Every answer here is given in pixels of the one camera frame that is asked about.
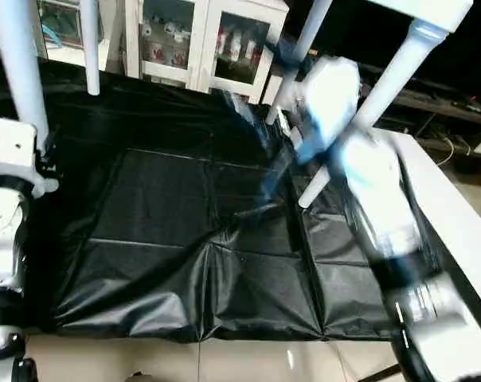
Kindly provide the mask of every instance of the tiled floor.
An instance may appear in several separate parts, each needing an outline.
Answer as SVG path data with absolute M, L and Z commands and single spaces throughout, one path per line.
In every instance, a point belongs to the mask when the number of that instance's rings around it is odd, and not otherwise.
M 383 342 L 83 340 L 32 336 L 41 382 L 124 382 L 141 371 L 157 382 L 344 382 L 395 363 Z M 403 380 L 400 376 L 390 381 Z

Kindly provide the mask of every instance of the white cabinet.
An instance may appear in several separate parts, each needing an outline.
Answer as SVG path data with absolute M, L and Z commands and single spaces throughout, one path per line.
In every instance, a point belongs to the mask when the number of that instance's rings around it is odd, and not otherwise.
M 283 0 L 125 0 L 126 73 L 226 89 L 258 103 L 288 7 Z

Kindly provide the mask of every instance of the white table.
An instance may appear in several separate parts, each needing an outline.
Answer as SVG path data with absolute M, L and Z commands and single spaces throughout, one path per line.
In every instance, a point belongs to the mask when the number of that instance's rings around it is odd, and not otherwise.
M 376 130 L 399 147 L 421 210 L 481 298 L 481 217 L 412 136 Z

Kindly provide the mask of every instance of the black plastic sheet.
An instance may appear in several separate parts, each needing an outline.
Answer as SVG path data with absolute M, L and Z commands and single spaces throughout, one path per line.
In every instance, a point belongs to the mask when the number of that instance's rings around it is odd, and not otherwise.
M 85 337 L 384 340 L 380 291 L 331 187 L 273 153 L 220 96 L 42 63 L 61 187 L 29 216 L 26 325 Z M 0 116 L 15 118 L 0 68 Z M 268 129 L 276 144 L 278 138 Z

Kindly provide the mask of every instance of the white pole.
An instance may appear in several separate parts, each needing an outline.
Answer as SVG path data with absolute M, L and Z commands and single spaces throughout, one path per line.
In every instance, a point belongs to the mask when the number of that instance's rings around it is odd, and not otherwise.
M 425 21 L 414 20 L 397 53 L 358 110 L 353 122 L 372 127 L 393 102 L 427 55 L 448 36 L 448 31 Z
M 99 86 L 99 53 L 97 51 L 97 0 L 81 0 L 81 38 L 84 47 L 84 63 L 87 73 L 87 90 L 97 96 Z
M 37 128 L 37 148 L 44 155 L 48 119 L 28 0 L 0 0 L 0 53 L 18 118 Z
M 297 44 L 295 44 L 293 58 L 297 62 L 303 62 L 306 58 L 308 50 L 310 50 L 311 44 L 315 39 L 315 36 L 319 32 L 323 18 L 326 17 L 326 13 L 329 10 L 330 4 L 333 0 L 314 0 L 311 6 L 310 13 L 307 15 L 306 22 L 304 23 L 303 31 L 299 36 Z M 281 103 L 281 100 L 285 98 L 288 91 L 291 89 L 291 85 L 297 77 L 298 70 L 291 70 L 285 74 L 281 81 L 280 88 L 276 93 L 276 97 L 271 105 L 271 110 L 267 114 L 265 122 L 268 125 L 272 125 L 276 120 L 278 114 L 277 107 Z

